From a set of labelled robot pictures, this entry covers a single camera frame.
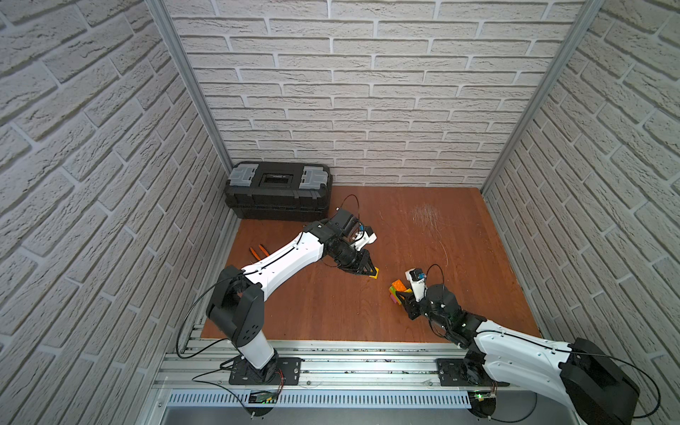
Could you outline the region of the orange lego brick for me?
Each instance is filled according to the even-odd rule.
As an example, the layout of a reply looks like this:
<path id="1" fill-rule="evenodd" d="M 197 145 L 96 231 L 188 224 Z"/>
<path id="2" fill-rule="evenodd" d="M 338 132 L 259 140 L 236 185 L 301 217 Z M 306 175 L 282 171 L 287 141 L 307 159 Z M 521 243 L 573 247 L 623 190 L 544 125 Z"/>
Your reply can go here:
<path id="1" fill-rule="evenodd" d="M 400 280 L 394 281 L 391 284 L 391 287 L 396 290 L 396 292 L 408 292 L 408 288 Z"/>

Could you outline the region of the long green lego brick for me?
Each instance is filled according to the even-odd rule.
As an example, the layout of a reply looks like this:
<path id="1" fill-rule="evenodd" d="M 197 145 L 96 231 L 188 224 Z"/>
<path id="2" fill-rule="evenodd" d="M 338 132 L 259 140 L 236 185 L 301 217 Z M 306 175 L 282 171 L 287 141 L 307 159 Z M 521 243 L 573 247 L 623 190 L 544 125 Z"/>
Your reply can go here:
<path id="1" fill-rule="evenodd" d="M 401 303 L 400 299 L 399 299 L 398 296 L 397 296 L 397 291 L 396 291 L 396 289 L 395 289 L 393 286 L 391 286 L 391 287 L 389 288 L 389 292 L 390 292 L 390 297 L 391 297 L 392 301 L 393 301 L 395 304 L 401 306 L 402 303 Z"/>

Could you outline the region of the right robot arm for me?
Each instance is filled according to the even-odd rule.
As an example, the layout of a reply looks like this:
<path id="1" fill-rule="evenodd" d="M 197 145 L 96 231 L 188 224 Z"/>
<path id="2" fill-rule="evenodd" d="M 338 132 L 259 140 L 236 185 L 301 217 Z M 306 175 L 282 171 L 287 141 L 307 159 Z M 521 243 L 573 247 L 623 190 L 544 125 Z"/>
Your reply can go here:
<path id="1" fill-rule="evenodd" d="M 621 361 L 584 338 L 536 338 L 463 310 L 442 284 L 394 294 L 410 319 L 423 317 L 440 338 L 466 350 L 464 374 L 522 387 L 572 409 L 587 424 L 630 424 L 640 389 Z"/>

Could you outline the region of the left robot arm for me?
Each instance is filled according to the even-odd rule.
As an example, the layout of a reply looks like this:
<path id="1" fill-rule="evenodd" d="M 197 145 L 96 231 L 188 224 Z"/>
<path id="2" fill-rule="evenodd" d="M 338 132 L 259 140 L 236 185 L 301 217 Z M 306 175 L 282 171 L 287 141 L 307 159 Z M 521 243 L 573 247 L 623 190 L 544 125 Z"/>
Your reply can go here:
<path id="1" fill-rule="evenodd" d="M 263 260 L 221 271 L 205 316 L 240 353 L 248 381 L 270 384 L 278 375 L 278 353 L 265 337 L 265 303 L 283 283 L 328 256 L 336 267 L 356 276 L 376 277 L 369 244 L 377 240 L 370 226 L 339 208 L 329 219 L 314 221 L 298 236 Z"/>

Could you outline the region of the black plastic toolbox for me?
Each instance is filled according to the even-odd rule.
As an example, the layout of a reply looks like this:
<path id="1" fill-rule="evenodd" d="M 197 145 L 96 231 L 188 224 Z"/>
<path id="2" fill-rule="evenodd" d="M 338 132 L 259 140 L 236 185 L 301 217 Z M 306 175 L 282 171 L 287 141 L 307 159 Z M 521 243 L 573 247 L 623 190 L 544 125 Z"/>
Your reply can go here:
<path id="1" fill-rule="evenodd" d="M 332 182 L 322 164 L 243 161 L 231 170 L 224 192 L 242 220 L 310 222 L 327 217 Z"/>

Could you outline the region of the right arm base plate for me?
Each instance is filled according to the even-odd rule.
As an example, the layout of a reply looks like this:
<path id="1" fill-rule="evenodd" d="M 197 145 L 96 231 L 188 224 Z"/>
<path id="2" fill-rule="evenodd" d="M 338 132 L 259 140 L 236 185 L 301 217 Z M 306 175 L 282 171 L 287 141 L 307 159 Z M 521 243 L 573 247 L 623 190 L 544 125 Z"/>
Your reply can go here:
<path id="1" fill-rule="evenodd" d="M 468 358 L 448 358 L 436 359 L 437 376 L 442 387 L 463 387 L 474 388 L 492 387 L 497 384 L 499 387 L 508 387 L 507 382 L 498 382 L 491 379 L 483 368 L 483 361 L 475 361 Z"/>

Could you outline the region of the orange handled pliers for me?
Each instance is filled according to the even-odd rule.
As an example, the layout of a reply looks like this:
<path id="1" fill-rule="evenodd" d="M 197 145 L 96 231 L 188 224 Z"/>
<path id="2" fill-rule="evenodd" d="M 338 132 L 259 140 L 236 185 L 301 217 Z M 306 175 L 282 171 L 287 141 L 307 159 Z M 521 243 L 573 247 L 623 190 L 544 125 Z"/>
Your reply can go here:
<path id="1" fill-rule="evenodd" d="M 249 252 L 257 261 L 262 261 L 269 256 L 269 252 L 262 244 L 259 244 L 257 248 L 250 247 Z"/>

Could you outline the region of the aluminium rail frame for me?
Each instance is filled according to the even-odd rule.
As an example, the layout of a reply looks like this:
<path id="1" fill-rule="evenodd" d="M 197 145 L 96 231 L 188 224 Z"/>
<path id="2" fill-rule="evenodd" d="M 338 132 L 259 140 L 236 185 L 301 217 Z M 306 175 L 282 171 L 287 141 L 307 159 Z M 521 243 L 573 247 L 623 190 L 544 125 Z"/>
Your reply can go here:
<path id="1" fill-rule="evenodd" d="M 152 380 L 137 419 L 159 424 L 171 407 L 469 409 L 474 400 L 516 390 L 515 385 L 442 387 L 436 359 L 464 358 L 440 343 L 275 341 L 281 358 L 301 358 L 297 386 L 231 385 L 236 351 L 191 338 L 190 359 L 168 354 Z"/>

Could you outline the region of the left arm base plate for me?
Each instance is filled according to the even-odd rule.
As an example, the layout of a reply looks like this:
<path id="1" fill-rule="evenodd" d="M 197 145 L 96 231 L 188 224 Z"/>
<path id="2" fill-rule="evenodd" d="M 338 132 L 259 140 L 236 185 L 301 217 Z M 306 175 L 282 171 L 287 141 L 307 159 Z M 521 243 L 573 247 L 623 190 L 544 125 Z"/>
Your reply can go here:
<path id="1" fill-rule="evenodd" d="M 302 362 L 301 358 L 274 356 L 264 368 L 257 369 L 247 359 L 237 359 L 228 382 L 231 385 L 297 386 Z"/>

